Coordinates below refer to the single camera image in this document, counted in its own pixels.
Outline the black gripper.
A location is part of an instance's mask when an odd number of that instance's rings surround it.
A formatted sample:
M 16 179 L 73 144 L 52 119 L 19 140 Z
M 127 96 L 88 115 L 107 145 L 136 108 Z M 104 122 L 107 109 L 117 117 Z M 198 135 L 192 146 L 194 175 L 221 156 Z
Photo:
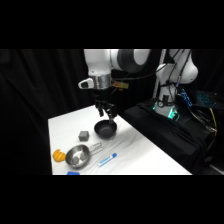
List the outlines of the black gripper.
M 116 105 L 111 100 L 111 89 L 94 91 L 95 106 L 100 117 L 104 115 L 104 110 L 108 110 L 109 124 L 114 123 L 114 109 Z

